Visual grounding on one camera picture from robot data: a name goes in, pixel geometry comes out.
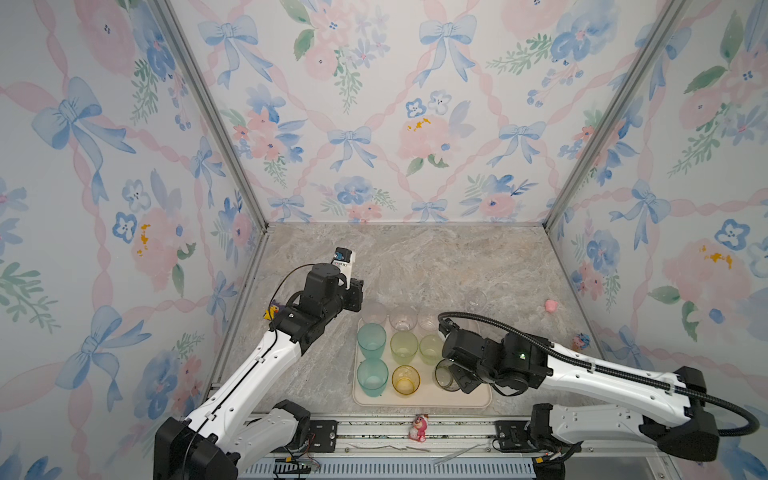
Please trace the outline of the aluminium rail frame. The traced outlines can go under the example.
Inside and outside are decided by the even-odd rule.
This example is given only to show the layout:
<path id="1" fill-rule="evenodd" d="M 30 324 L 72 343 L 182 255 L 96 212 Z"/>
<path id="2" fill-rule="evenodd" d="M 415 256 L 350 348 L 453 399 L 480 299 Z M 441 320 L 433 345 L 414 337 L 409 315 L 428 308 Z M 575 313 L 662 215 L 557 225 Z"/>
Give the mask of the aluminium rail frame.
<path id="1" fill-rule="evenodd" d="M 434 416 L 424 443 L 409 416 L 319 416 L 336 420 L 334 453 L 277 449 L 236 479 L 679 479 L 670 457 L 628 441 L 587 441 L 579 453 L 502 453 L 494 423 L 522 417 Z"/>

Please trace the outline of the teal cup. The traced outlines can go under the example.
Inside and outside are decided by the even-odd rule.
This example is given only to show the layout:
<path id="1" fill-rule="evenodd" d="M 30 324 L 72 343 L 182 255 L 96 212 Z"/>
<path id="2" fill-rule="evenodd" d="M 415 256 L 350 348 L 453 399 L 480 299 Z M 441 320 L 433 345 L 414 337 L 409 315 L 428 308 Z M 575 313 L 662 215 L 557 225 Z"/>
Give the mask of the teal cup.
<path id="1" fill-rule="evenodd" d="M 387 333 L 378 323 L 366 323 L 357 332 L 358 347 L 366 359 L 380 359 L 387 342 Z"/>
<path id="2" fill-rule="evenodd" d="M 368 397 L 382 395 L 389 382 L 387 364 L 379 358 L 366 358 L 357 368 L 358 385 Z"/>

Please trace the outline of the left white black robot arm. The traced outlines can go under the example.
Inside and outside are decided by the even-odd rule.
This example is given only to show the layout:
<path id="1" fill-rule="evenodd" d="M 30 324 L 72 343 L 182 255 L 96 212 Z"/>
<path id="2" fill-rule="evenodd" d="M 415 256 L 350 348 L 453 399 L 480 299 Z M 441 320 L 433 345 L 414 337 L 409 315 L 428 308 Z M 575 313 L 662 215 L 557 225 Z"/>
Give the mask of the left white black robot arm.
<path id="1" fill-rule="evenodd" d="M 166 420 L 155 435 L 153 478 L 236 479 L 267 454 L 304 445 L 311 414 L 284 400 L 250 421 L 257 404 L 294 367 L 342 311 L 358 312 L 363 281 L 353 278 L 352 251 L 339 248 L 313 265 L 304 288 L 270 321 L 252 354 L 200 407 Z"/>

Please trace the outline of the clear textured cup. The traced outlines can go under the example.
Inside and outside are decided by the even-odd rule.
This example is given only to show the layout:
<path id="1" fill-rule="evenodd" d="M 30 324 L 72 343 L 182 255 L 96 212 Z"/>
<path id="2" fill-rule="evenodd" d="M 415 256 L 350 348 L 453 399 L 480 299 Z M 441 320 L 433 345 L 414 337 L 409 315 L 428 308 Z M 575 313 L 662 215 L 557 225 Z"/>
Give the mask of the clear textured cup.
<path id="1" fill-rule="evenodd" d="M 389 320 L 389 310 L 378 301 L 366 301 L 361 310 L 361 317 L 366 324 L 383 325 Z"/>

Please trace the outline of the clear smooth cup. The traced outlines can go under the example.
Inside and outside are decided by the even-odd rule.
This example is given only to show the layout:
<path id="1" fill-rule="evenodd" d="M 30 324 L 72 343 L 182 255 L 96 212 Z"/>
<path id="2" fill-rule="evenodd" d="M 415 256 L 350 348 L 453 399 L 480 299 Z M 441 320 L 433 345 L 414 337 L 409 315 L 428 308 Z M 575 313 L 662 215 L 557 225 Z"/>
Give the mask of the clear smooth cup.
<path id="1" fill-rule="evenodd" d="M 389 323 L 395 331 L 411 331 L 418 324 L 418 310 L 411 305 L 394 307 L 389 314 Z"/>

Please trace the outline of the pikachu toy figure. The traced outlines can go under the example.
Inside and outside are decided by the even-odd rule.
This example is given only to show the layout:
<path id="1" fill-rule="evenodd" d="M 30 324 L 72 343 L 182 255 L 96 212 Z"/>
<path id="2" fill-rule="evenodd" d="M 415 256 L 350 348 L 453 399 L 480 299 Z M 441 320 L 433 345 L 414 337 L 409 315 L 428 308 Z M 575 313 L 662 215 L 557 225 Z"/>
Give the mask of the pikachu toy figure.
<path id="1" fill-rule="evenodd" d="M 282 306 L 275 301 L 271 301 L 268 307 L 264 311 L 263 319 L 266 321 L 272 321 L 281 310 Z"/>

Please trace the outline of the left aluminium corner post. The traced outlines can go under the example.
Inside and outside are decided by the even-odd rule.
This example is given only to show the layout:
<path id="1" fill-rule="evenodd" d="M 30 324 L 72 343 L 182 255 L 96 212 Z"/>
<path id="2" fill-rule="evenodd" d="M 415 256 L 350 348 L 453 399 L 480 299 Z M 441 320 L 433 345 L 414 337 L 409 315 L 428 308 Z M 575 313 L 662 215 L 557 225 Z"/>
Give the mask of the left aluminium corner post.
<path id="1" fill-rule="evenodd" d="M 219 147 L 226 165 L 235 178 L 236 186 L 244 197 L 248 211 L 253 215 L 257 230 L 267 232 L 268 223 L 258 205 L 254 190 L 248 181 L 246 171 L 238 159 L 234 146 L 225 132 L 224 122 L 216 108 L 211 92 L 206 85 L 202 70 L 194 57 L 192 49 L 175 14 L 170 1 L 150 0 L 149 8 L 156 17 L 162 33 L 166 36 L 171 52 L 179 62 L 181 72 L 187 79 L 190 92 L 207 122 L 216 145 Z"/>

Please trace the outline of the pink pig toy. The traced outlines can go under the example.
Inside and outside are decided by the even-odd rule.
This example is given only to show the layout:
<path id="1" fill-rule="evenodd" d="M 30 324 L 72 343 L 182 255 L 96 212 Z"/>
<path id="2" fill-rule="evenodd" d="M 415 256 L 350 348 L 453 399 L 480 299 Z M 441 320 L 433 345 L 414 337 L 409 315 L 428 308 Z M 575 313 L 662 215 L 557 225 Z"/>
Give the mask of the pink pig toy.
<path id="1" fill-rule="evenodd" d="M 559 302 L 556 300 L 548 299 L 545 301 L 544 308 L 548 313 L 555 313 L 559 308 Z"/>

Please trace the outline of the right aluminium corner post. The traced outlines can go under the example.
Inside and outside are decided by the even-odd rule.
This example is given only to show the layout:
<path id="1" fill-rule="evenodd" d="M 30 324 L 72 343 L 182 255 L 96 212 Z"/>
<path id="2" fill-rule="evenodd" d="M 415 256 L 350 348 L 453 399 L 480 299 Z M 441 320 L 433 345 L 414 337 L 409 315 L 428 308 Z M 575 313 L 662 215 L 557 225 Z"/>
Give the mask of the right aluminium corner post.
<path id="1" fill-rule="evenodd" d="M 681 22 L 689 5 L 690 1 L 684 0 L 665 1 L 662 4 L 661 12 L 649 30 L 645 45 L 639 49 L 630 64 L 625 80 L 615 91 L 601 122 L 598 124 L 594 138 L 587 143 L 581 158 L 567 177 L 563 189 L 557 194 L 554 206 L 543 223 L 547 234 L 550 234 L 559 220 L 565 216 L 565 210 L 568 208 L 570 199 L 592 168 L 597 155 L 607 143 L 625 110 L 629 108 L 639 85 L 652 70 L 653 64 L 661 55 L 661 51 Z"/>

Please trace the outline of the yellow amber cup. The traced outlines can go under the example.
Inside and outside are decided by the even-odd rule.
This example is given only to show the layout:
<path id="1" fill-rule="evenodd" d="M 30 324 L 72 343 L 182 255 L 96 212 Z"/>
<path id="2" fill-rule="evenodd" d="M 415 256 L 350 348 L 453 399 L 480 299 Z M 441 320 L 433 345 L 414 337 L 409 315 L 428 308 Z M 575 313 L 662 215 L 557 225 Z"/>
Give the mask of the yellow amber cup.
<path id="1" fill-rule="evenodd" d="M 397 394 L 410 396 L 418 391 L 421 376 L 411 365 L 400 365 L 392 373 L 391 382 Z"/>

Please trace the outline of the small colourful doll toy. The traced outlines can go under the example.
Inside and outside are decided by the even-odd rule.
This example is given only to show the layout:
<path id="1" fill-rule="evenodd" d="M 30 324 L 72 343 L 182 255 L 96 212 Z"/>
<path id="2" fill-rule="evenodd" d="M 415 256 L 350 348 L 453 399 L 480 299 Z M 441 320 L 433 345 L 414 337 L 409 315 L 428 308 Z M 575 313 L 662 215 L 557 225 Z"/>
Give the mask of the small colourful doll toy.
<path id="1" fill-rule="evenodd" d="M 591 338 L 588 334 L 579 333 L 572 339 L 571 349 L 576 352 L 581 352 L 588 349 L 591 345 Z"/>

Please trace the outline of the aluminium corner post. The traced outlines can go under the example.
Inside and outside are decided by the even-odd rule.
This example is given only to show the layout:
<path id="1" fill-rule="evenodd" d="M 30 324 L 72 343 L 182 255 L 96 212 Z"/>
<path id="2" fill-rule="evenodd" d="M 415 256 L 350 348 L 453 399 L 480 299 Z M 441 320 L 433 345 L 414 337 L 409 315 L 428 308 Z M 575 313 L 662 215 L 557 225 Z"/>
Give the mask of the aluminium corner post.
<path id="1" fill-rule="evenodd" d="M 543 223 L 547 234 L 550 234 L 559 220 L 565 216 L 565 210 L 568 208 L 570 199 L 592 168 L 597 155 L 607 143 L 625 110 L 629 108 L 639 85 L 652 70 L 653 64 L 661 55 L 661 51 L 681 22 L 689 5 L 690 1 L 684 0 L 665 1 L 662 4 L 661 12 L 649 30 L 645 45 L 639 49 L 630 64 L 625 80 L 615 91 L 601 122 L 598 124 L 594 138 L 587 143 L 581 158 L 567 177 L 563 189 L 557 194 L 554 206 Z"/>
<path id="2" fill-rule="evenodd" d="M 224 122 L 216 108 L 211 92 L 206 85 L 202 70 L 194 57 L 192 49 L 175 14 L 170 1 L 150 0 L 149 8 L 156 17 L 162 33 L 166 36 L 171 52 L 179 62 L 181 72 L 187 79 L 190 92 L 207 122 L 216 145 L 219 147 L 226 165 L 235 178 L 236 186 L 244 197 L 248 211 L 253 215 L 257 230 L 267 232 L 268 223 L 258 205 L 254 190 L 248 181 L 246 171 L 238 159 L 234 146 L 225 132 Z"/>

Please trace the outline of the smoky grey cup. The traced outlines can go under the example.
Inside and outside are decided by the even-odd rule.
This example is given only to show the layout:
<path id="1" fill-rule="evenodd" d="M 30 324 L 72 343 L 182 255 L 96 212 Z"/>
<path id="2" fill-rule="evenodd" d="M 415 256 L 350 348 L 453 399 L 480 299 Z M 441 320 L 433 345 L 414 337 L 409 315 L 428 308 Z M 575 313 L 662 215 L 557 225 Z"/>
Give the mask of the smoky grey cup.
<path id="1" fill-rule="evenodd" d="M 440 360 L 434 369 L 433 379 L 435 384 L 442 390 L 447 392 L 456 392 L 461 389 L 458 382 L 454 378 L 450 368 L 452 362 L 448 359 Z"/>

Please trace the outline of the light green textured cup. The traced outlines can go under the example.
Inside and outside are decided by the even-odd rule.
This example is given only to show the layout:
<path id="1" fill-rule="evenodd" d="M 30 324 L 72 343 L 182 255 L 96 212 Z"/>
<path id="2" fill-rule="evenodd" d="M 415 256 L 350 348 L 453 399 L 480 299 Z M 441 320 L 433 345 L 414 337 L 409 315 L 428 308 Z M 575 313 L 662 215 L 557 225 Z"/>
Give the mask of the light green textured cup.
<path id="1" fill-rule="evenodd" d="M 435 366 L 442 359 L 444 341 L 438 334 L 425 335 L 419 342 L 419 356 L 426 365 Z"/>
<path id="2" fill-rule="evenodd" d="M 412 362 L 419 349 L 419 340 L 412 331 L 397 331 L 390 340 L 390 350 L 398 365 Z"/>

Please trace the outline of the pink bear toy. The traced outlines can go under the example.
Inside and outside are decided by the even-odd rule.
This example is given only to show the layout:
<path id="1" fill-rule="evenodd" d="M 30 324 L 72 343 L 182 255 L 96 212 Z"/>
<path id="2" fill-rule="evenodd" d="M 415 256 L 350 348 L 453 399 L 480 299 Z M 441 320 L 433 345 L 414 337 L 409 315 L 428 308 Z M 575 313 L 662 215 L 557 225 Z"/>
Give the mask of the pink bear toy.
<path id="1" fill-rule="evenodd" d="M 426 414 L 417 415 L 408 431 L 408 438 L 418 443 L 424 443 L 427 437 L 429 416 Z"/>

